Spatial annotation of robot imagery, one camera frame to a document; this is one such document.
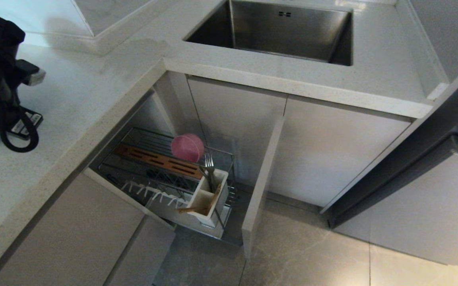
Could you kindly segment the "pink speckled bowl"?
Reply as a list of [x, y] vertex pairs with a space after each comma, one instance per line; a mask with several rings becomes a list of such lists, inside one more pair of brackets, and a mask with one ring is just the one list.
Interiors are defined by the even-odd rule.
[[205, 154], [205, 145], [197, 135], [186, 133], [173, 138], [171, 153], [176, 158], [196, 163]]

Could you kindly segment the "metal fork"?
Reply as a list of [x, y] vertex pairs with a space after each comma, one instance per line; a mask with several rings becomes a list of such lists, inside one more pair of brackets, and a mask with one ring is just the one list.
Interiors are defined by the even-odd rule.
[[206, 172], [208, 176], [208, 183], [211, 188], [211, 192], [215, 193], [216, 191], [215, 176], [214, 176], [215, 166], [214, 166], [214, 161], [213, 161], [213, 158], [210, 152], [205, 152], [205, 168], [206, 168]]

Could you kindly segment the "beige pull-out cabinet front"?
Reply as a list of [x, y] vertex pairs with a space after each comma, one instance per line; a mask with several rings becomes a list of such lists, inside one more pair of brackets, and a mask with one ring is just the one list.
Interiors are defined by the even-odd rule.
[[255, 245], [256, 234], [260, 225], [262, 210], [265, 206], [270, 178], [274, 168], [275, 154], [279, 145], [284, 123], [284, 116], [278, 118], [275, 123], [264, 159], [260, 166], [260, 172], [258, 174], [256, 184], [253, 188], [252, 197], [249, 201], [247, 212], [241, 226], [243, 250], [246, 261], [251, 259], [252, 248]]

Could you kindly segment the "large beige drawer front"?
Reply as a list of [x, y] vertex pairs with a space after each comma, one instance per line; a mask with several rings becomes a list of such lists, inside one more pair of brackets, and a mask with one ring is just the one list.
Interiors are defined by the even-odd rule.
[[80, 174], [0, 270], [0, 286], [102, 286], [144, 213]]

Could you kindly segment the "brown slotted wooden board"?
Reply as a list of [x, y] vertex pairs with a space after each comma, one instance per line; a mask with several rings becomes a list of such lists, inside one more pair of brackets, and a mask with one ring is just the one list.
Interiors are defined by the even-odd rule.
[[160, 167], [164, 170], [169, 170], [171, 172], [187, 177], [195, 178], [198, 180], [202, 177], [202, 173], [196, 164], [184, 162], [173, 157], [133, 147], [125, 143], [118, 144], [113, 152], [117, 155], [147, 163], [148, 165]]

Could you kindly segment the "white drip tray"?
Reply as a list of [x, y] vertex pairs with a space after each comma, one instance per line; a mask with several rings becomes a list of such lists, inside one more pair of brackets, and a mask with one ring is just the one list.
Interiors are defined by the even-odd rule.
[[176, 207], [186, 208], [186, 203], [178, 203], [176, 199], [163, 197], [159, 195], [156, 199], [149, 199], [145, 205], [151, 212], [164, 220], [171, 221], [180, 226], [200, 232], [213, 238], [221, 239], [224, 233], [222, 225], [216, 221], [216, 226], [211, 227], [201, 223], [196, 217], [191, 214], [180, 214]]

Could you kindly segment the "small beige drawer front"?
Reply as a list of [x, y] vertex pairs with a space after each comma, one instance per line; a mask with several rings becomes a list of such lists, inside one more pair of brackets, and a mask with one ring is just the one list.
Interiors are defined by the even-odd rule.
[[103, 286], [151, 286], [175, 237], [169, 227], [145, 217]]

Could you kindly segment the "chopsticks bundle in holder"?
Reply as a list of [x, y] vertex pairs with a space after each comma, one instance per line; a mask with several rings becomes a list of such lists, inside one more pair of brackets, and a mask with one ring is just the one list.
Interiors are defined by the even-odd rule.
[[209, 214], [211, 213], [212, 209], [215, 208], [216, 206], [216, 203], [217, 203], [217, 200], [218, 200], [218, 197], [220, 195], [220, 192], [222, 190], [222, 184], [219, 184], [208, 207], [206, 208], [206, 216], [209, 216]]

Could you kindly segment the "white two-compartment cutlery holder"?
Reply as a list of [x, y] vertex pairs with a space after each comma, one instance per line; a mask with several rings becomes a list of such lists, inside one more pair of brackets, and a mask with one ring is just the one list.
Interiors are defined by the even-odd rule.
[[[228, 187], [227, 187], [228, 175], [229, 175], [228, 172], [223, 171], [223, 170], [216, 169], [214, 171], [215, 185], [216, 187], [218, 187], [219, 184], [222, 184], [222, 190], [218, 197], [216, 206], [215, 208], [212, 209], [209, 216], [200, 215], [194, 212], [191, 212], [188, 214], [193, 215], [201, 223], [207, 226], [215, 227], [216, 221], [218, 221], [218, 217], [216, 214], [219, 214], [219, 216], [222, 216], [223, 207], [225, 205], [225, 201], [228, 196]], [[206, 178], [202, 178], [200, 182], [198, 183], [198, 186], [196, 187], [196, 191], [194, 192], [193, 197], [189, 200], [189, 204], [187, 208], [189, 207], [207, 207], [213, 195], [214, 193], [209, 192], [209, 183], [207, 182]]]

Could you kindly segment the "narrow beige cabinet door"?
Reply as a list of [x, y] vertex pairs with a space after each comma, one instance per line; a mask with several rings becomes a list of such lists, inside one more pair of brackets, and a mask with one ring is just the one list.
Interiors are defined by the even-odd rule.
[[233, 154], [236, 180], [255, 185], [287, 95], [194, 76], [187, 82], [209, 147]]

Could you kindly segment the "stainless steel sink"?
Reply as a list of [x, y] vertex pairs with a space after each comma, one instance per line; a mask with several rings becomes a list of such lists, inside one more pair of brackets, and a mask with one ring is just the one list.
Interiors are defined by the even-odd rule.
[[225, 0], [184, 41], [351, 66], [352, 18], [339, 8]]

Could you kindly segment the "wide beige cabinet door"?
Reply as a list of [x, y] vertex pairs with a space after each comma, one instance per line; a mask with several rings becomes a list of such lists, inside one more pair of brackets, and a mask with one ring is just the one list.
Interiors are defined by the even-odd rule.
[[408, 117], [290, 96], [271, 191], [324, 207], [410, 124]]

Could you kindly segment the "white appliance front panel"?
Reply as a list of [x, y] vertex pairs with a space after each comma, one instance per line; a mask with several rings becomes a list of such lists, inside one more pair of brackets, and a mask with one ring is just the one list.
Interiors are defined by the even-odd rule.
[[335, 232], [444, 265], [458, 266], [458, 138], [418, 177], [362, 210], [329, 221]]

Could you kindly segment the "dark grey door frame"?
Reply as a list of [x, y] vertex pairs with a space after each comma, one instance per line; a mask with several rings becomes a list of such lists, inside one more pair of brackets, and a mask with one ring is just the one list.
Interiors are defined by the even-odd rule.
[[458, 87], [414, 132], [329, 207], [329, 228], [338, 228], [389, 197], [449, 158], [456, 148]]

